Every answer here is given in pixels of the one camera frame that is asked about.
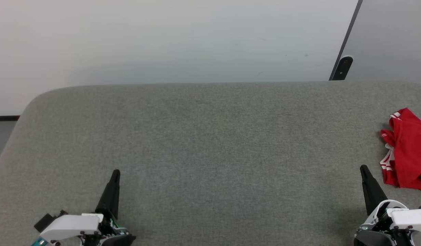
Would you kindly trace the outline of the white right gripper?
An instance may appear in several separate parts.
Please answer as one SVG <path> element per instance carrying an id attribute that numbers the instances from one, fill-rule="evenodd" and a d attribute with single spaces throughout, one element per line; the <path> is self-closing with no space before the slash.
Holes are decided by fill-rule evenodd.
<path id="1" fill-rule="evenodd" d="M 359 171 L 368 218 L 355 233 L 354 246 L 413 246 L 412 227 L 401 229 L 392 221 L 392 212 L 408 208 L 388 200 L 367 165 L 361 165 Z"/>

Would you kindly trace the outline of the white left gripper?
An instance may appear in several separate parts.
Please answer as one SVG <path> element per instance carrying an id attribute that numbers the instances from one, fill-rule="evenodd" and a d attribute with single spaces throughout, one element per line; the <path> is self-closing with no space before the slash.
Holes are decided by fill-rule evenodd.
<path id="1" fill-rule="evenodd" d="M 112 172 L 95 208 L 95 213 L 103 214 L 103 219 L 94 231 L 81 232 L 81 246 L 132 246 L 136 240 L 137 236 L 117 224 L 120 175 L 118 169 Z"/>

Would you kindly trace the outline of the red and white basketball jersey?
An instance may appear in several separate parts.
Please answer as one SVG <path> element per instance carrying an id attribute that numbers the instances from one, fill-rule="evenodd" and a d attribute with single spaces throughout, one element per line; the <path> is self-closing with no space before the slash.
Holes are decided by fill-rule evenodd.
<path id="1" fill-rule="evenodd" d="M 390 115 L 390 130 L 380 131 L 388 149 L 380 161 L 383 182 L 421 191 L 421 119 L 408 108 Z"/>

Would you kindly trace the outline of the grey fabric sofa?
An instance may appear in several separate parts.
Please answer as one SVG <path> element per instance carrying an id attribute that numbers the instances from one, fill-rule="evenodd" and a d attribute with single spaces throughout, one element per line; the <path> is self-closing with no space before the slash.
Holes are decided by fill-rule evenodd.
<path id="1" fill-rule="evenodd" d="M 119 169 L 136 246 L 352 245 L 359 167 L 382 182 L 380 130 L 421 85 L 326 81 L 103 85 L 36 97 L 0 157 L 0 246 L 46 213 L 92 212 Z"/>

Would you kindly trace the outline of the black oval door stopper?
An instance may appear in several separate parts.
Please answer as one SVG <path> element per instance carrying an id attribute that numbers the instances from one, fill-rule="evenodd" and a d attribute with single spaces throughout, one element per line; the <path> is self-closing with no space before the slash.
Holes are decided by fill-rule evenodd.
<path id="1" fill-rule="evenodd" d="M 331 80 L 332 81 L 345 80 L 353 61 L 354 59 L 351 56 L 345 56 L 341 58 L 340 61 L 338 62 L 338 65 L 335 69 L 335 72 Z"/>

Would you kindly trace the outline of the black door frame strip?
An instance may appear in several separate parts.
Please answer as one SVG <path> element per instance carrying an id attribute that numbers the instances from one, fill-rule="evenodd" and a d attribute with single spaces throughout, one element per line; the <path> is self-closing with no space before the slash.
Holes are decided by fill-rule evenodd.
<path id="1" fill-rule="evenodd" d="M 360 10 L 360 7 L 361 7 L 361 5 L 362 5 L 362 2 L 363 2 L 363 0 L 357 0 L 357 5 L 356 5 L 356 7 L 355 7 L 355 10 L 354 10 L 354 13 L 353 13 L 353 15 L 352 15 L 351 21 L 350 21 L 350 23 L 349 23 L 349 26 L 348 26 L 348 29 L 347 29 L 346 35 L 345 35 L 345 37 L 344 37 L 343 43 L 342 43 L 341 48 L 340 48 L 340 51 L 339 51 L 339 53 L 338 53 L 338 56 L 337 56 L 337 59 L 336 59 L 335 65 L 334 65 L 334 67 L 333 67 L 333 69 L 332 69 L 332 72 L 331 72 L 331 75 L 330 75 L 330 77 L 329 77 L 329 80 L 330 80 L 330 81 L 332 81 L 332 79 L 333 79 L 333 77 L 334 77 L 334 75 L 335 75 L 335 72 L 336 72 L 336 70 L 337 70 L 337 67 L 338 67 L 339 62 L 340 62 L 340 60 L 341 60 L 341 57 L 342 57 L 343 51 L 344 51 L 344 49 L 345 49 L 345 47 L 346 47 L 346 44 L 347 44 L 347 42 L 348 42 L 348 38 L 349 38 L 349 36 L 350 36 L 350 34 L 351 34 L 351 30 L 352 30 L 352 28 L 353 28 L 353 26 L 354 26 L 354 22 L 355 22 L 355 20 L 356 20 L 356 18 L 357 18 L 357 15 L 358 15 L 358 13 L 359 13 L 359 10 Z"/>

